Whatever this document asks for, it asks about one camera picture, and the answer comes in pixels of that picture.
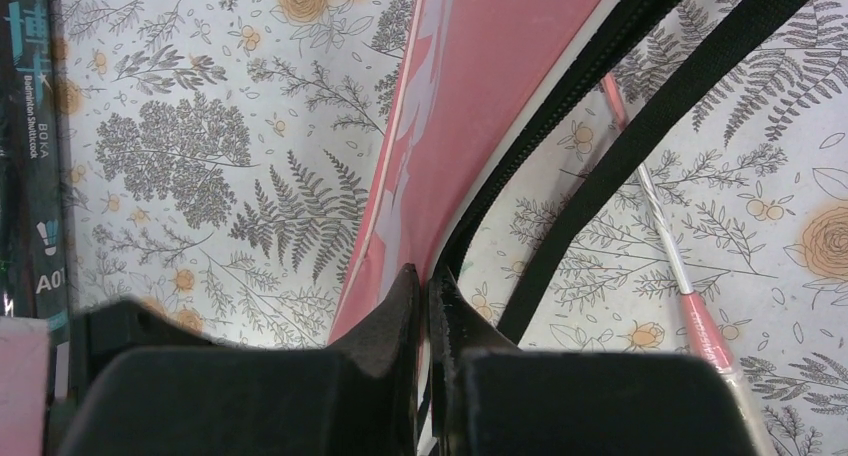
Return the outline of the pink racket bag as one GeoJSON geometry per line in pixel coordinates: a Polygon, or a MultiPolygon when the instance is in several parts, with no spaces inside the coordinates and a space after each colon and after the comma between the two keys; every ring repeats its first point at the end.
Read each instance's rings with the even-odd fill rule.
{"type": "MultiPolygon", "coordinates": [[[[417,0],[399,89],[331,337],[405,264],[451,266],[505,313],[557,217],[660,89],[744,0],[417,0]]],[[[847,345],[847,0],[804,0],[721,70],[560,250],[521,343],[684,352],[659,204],[716,332],[742,357],[847,345]]]]}

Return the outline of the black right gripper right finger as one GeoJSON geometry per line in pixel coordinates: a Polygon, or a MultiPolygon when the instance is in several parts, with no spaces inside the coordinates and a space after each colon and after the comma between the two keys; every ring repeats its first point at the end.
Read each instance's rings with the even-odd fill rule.
{"type": "Polygon", "coordinates": [[[442,455],[751,455],[727,385],[670,354],[527,351],[437,271],[431,427],[442,455]]]}

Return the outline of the black shuttlecock tube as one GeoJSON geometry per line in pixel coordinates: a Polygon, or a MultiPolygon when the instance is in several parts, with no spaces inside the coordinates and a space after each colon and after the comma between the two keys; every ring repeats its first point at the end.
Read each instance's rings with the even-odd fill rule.
{"type": "Polygon", "coordinates": [[[49,0],[1,0],[1,304],[69,339],[49,0]]]}

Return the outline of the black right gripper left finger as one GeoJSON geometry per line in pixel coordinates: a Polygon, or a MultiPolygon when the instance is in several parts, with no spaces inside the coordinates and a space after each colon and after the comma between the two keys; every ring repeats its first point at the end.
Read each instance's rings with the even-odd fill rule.
{"type": "Polygon", "coordinates": [[[322,349],[216,344],[143,304],[77,317],[60,455],[412,455],[419,278],[322,349]]]}

